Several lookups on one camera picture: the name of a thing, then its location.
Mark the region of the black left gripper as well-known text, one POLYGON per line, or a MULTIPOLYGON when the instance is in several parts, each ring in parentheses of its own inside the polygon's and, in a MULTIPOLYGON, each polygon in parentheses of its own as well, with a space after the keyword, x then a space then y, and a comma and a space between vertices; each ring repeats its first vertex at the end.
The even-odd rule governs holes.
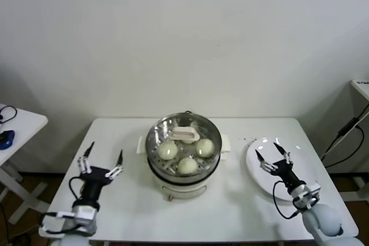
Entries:
POLYGON ((98 200, 104 186, 109 185, 112 180, 109 177, 117 177, 123 171, 123 150, 119 153, 116 166, 112 170, 90 166, 88 157, 95 142, 86 149, 84 154, 78 159, 77 164, 80 169, 79 179, 84 182, 81 190, 81 199, 98 200))

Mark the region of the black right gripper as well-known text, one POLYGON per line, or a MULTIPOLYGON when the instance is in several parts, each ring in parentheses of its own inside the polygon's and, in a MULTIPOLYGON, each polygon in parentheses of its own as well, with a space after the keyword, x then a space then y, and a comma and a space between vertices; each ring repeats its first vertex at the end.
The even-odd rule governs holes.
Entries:
POLYGON ((273 176, 278 176, 281 178, 288 192, 292 192, 298 186, 305 185, 306 182, 300 180, 295 173, 293 172, 293 163, 291 160, 290 152, 287 152, 281 145, 277 143, 273 143, 276 149, 280 152, 280 154, 284 157, 284 160, 277 161, 273 164, 270 164, 265 161, 263 156, 258 150, 255 150, 257 159, 260 163, 260 168, 262 168, 265 172, 272 172, 273 176))

